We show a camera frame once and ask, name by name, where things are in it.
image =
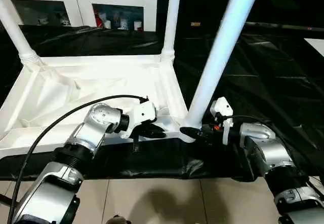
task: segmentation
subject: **white pole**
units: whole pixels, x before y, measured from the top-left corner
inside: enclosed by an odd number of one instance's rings
[[[173,63],[174,60],[174,39],[176,36],[178,11],[180,0],[169,0],[166,34],[164,46],[161,53],[162,62]]]
[[[21,62],[23,64],[28,64],[28,65],[30,64],[40,65],[41,59],[38,57],[35,51],[30,47],[28,41],[26,40],[19,26],[11,17],[3,0],[0,0],[0,20],[4,25],[7,33],[9,34],[11,40],[13,41],[14,45],[17,48]]]
[[[183,127],[201,128],[201,120],[255,0],[229,0]]]

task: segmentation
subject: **floor tile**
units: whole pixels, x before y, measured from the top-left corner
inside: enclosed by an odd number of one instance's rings
[[[116,214],[132,224],[206,224],[199,180],[110,180],[103,224]]]
[[[108,182],[108,180],[86,180],[82,183],[77,192],[80,205],[73,224],[101,223]]]
[[[5,195],[9,198],[12,197],[12,193],[15,188],[15,183],[16,182],[10,182],[9,187],[8,187],[7,191],[5,192]],[[22,182],[20,184],[19,193],[18,193],[18,197],[17,197],[18,201],[24,196],[25,192],[29,189],[29,187],[32,185],[32,183],[33,182]],[[0,206],[0,224],[7,223],[8,214],[9,214],[9,207],[5,206],[5,205],[1,205]]]
[[[201,180],[209,224],[275,224],[279,213],[263,178],[252,183],[229,178]]]
[[[18,200],[25,194],[33,182],[22,182],[19,188]],[[12,197],[14,182],[9,186],[6,196]],[[108,180],[86,180],[77,193],[80,206],[77,210],[73,224],[100,224],[106,200]],[[0,224],[7,223],[9,207],[0,206]]]
[[[4,195],[7,192],[10,184],[10,181],[0,181],[0,194]]]

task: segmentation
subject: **glass cabinet door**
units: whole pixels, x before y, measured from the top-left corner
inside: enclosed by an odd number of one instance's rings
[[[22,25],[82,26],[76,0],[4,0],[14,20]]]
[[[77,0],[84,25],[108,29],[156,29],[157,0]]]
[[[70,26],[64,2],[45,0],[11,0],[25,25]]]
[[[143,7],[92,4],[97,27],[144,30]]]

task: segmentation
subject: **black plastic sheet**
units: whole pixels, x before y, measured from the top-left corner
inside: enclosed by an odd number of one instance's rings
[[[23,26],[28,41],[41,56],[158,54],[163,35],[154,32],[113,31],[89,27],[54,28]],[[193,98],[214,34],[188,37],[178,33],[174,68],[187,106]],[[281,137],[303,150],[312,164],[323,167],[324,150],[324,58],[303,38],[323,38],[318,32],[282,29],[245,29],[240,36],[221,81],[214,93],[225,96],[234,114],[271,119]],[[5,99],[21,65],[7,41],[1,52],[7,54],[10,72],[3,71]],[[212,122],[206,112],[204,122]],[[202,178],[241,176],[233,154],[221,146],[201,142],[187,144],[178,139],[140,143],[134,153],[131,143],[100,148],[87,178]],[[309,174],[314,167],[294,149],[291,153]],[[34,154],[24,179],[34,179],[53,157]],[[0,160],[0,178],[14,179],[24,156]]]

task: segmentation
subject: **red object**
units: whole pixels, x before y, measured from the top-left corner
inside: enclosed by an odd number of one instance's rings
[[[103,22],[99,17],[98,11],[94,10],[97,27],[103,28]]]

